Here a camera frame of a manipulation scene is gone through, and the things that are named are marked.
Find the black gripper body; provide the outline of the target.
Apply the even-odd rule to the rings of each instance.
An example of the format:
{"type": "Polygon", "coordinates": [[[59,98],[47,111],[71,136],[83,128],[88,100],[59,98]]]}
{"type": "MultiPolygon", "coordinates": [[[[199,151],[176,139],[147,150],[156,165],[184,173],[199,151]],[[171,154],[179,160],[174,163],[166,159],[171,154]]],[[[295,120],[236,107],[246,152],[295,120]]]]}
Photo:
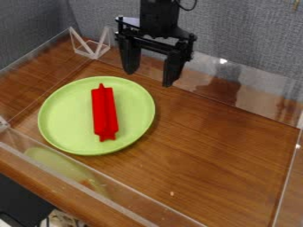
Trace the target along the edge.
{"type": "Polygon", "coordinates": [[[142,15],[139,18],[118,16],[116,40],[132,38],[142,49],[168,55],[183,53],[184,61],[192,59],[196,35],[179,27],[178,15],[142,15]]]}

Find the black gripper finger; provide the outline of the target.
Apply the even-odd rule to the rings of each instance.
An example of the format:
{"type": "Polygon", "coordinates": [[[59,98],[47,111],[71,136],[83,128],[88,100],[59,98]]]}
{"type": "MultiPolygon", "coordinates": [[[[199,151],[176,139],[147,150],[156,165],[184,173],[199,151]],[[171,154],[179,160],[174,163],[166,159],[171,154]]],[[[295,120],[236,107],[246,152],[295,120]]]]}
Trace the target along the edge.
{"type": "Polygon", "coordinates": [[[120,39],[120,60],[127,74],[134,74],[142,62],[142,47],[132,38],[120,39]]]}
{"type": "Polygon", "coordinates": [[[180,78],[183,71],[184,59],[180,51],[171,51],[167,59],[164,60],[163,68],[163,87],[171,87],[174,82],[180,78]]]}

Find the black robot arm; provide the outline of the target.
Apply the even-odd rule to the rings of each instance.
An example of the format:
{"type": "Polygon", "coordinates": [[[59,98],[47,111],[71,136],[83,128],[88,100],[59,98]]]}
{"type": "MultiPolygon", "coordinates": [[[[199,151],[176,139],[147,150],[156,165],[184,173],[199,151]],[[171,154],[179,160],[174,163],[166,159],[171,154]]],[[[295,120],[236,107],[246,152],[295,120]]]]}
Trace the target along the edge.
{"type": "Polygon", "coordinates": [[[116,41],[127,74],[134,74],[142,62],[142,50],[167,56],[162,86],[170,87],[180,78],[183,66],[192,59],[198,37],[178,26],[179,12],[186,11],[180,0],[142,0],[140,17],[118,16],[116,41]]]}

